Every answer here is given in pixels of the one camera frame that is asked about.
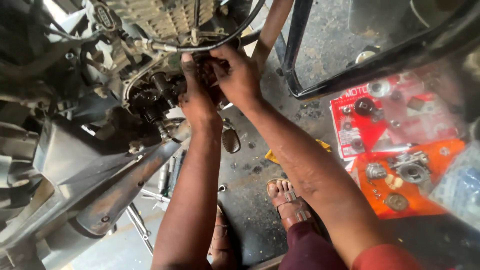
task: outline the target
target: maroon pants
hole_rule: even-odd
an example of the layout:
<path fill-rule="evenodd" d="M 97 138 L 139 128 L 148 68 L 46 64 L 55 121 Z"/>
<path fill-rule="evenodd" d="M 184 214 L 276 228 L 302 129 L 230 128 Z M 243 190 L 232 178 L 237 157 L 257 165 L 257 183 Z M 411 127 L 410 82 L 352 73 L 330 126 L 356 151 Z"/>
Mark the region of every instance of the maroon pants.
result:
<path fill-rule="evenodd" d="M 288 251 L 278 270 L 347 270 L 344 262 L 307 222 L 299 222 L 287 233 Z"/>

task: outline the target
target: brown sandal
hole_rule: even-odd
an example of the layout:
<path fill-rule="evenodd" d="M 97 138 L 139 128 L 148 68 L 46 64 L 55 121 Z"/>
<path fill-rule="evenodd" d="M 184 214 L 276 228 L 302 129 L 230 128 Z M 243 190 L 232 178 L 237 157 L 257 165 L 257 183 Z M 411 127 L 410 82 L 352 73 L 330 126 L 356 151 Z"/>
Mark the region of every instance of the brown sandal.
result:
<path fill-rule="evenodd" d="M 220 206 L 216 206 L 215 228 L 213 230 L 212 242 L 208 249 L 208 255 L 212 255 L 214 249 L 229 249 L 230 240 L 228 239 L 227 221 L 223 216 Z"/>
<path fill-rule="evenodd" d="M 307 205 L 305 200 L 303 200 L 302 197 L 297 197 L 297 195 L 295 194 L 295 189 L 291 189 L 291 190 L 286 191 L 284 193 L 284 196 L 277 196 L 275 198 L 272 198 L 272 196 L 270 195 L 270 192 L 268 191 L 268 185 L 272 184 L 272 183 L 276 184 L 277 181 L 286 181 L 288 183 L 291 183 L 291 182 L 287 179 L 284 179 L 284 178 L 275 178 L 275 179 L 272 179 L 272 180 L 268 181 L 267 184 L 266 184 L 267 193 L 270 196 L 270 198 L 272 200 L 272 204 L 276 208 L 276 211 L 278 212 L 278 214 L 280 214 L 280 212 L 278 211 L 278 207 L 283 205 L 283 204 L 290 203 L 290 204 L 293 204 L 293 205 L 297 206 L 297 207 L 295 207 L 295 210 L 291 211 L 290 213 L 284 214 L 284 215 L 286 215 L 286 217 L 282 217 L 280 215 L 280 217 L 282 219 L 282 225 L 285 228 L 285 230 L 288 232 L 288 229 L 290 229 L 290 227 L 293 224 L 296 224 L 296 223 L 299 223 L 299 222 L 302 222 L 302 221 L 315 223 L 315 219 L 313 218 L 312 214 L 310 213 L 309 206 Z"/>

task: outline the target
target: orange plastic sheet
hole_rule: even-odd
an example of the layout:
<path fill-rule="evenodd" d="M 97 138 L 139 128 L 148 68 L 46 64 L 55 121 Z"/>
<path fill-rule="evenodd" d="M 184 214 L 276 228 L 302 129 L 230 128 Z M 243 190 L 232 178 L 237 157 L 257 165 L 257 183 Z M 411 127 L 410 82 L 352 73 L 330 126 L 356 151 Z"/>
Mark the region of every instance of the orange plastic sheet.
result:
<path fill-rule="evenodd" d="M 350 174 L 380 219 L 444 214 L 447 212 L 445 209 L 426 197 L 428 190 L 425 190 L 425 187 L 433 188 L 439 183 L 452 159 L 463 150 L 464 146 L 463 141 L 453 139 L 415 146 L 407 151 L 410 154 L 423 151 L 428 155 L 429 162 L 427 166 L 432 171 L 430 174 L 431 183 L 412 184 L 400 178 L 397 179 L 398 175 L 395 173 L 395 170 L 388 167 L 387 158 L 397 156 L 398 152 L 376 152 L 359 155 L 353 163 Z M 372 162 L 382 164 L 387 173 L 391 174 L 393 178 L 390 176 L 385 179 L 370 180 L 375 186 L 368 183 L 365 168 L 368 163 Z M 381 195 L 378 199 L 375 197 L 373 189 Z M 408 200 L 408 207 L 402 211 L 394 211 L 383 203 L 383 200 L 391 192 L 403 195 Z"/>

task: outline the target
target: floor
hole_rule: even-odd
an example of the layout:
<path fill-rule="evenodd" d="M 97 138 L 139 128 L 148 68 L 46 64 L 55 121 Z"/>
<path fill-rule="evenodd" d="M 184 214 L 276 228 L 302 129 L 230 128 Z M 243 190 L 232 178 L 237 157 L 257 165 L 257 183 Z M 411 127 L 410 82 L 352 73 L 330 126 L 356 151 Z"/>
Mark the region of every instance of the floor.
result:
<path fill-rule="evenodd" d="M 297 74 L 304 86 L 313 85 L 345 69 L 367 45 L 378 41 L 355 36 L 347 28 L 349 0 L 314 2 L 302 43 Z M 289 20 L 284 27 L 289 27 Z M 261 86 L 264 97 L 283 115 L 306 130 L 314 138 L 330 144 L 332 158 L 338 159 L 329 101 L 338 95 L 302 102 L 289 96 L 280 64 L 273 51 L 266 64 Z M 265 183 L 275 177 L 288 176 L 281 166 L 264 158 L 268 146 L 253 125 L 237 109 L 221 112 L 239 134 L 241 150 L 229 154 L 222 150 L 219 184 L 227 184 L 218 199 L 228 216 L 244 267 L 275 258 L 287 251 L 286 234 L 280 218 L 265 191 Z M 153 202 L 137 198 L 151 239 L 163 217 L 160 209 L 152 210 Z M 119 230 L 105 237 L 70 264 L 74 270 L 85 269 L 149 269 L 151 256 L 137 231 L 124 215 Z M 399 244 L 419 258 L 426 269 L 478 269 L 480 236 L 451 216 L 407 218 L 385 221 Z"/>

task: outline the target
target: black metal frame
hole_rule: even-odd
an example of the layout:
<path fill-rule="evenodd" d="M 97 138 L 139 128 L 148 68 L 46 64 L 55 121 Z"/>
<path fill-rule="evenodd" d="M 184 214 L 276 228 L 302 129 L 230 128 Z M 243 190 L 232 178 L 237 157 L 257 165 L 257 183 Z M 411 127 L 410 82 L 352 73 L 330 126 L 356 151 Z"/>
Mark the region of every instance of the black metal frame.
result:
<path fill-rule="evenodd" d="M 369 81 L 424 66 L 480 44 L 480 0 L 466 0 L 438 27 L 381 52 L 339 74 L 303 88 L 295 72 L 295 62 L 312 8 L 313 0 L 296 0 L 285 44 L 280 34 L 275 51 L 292 95 L 301 100 L 319 98 Z"/>

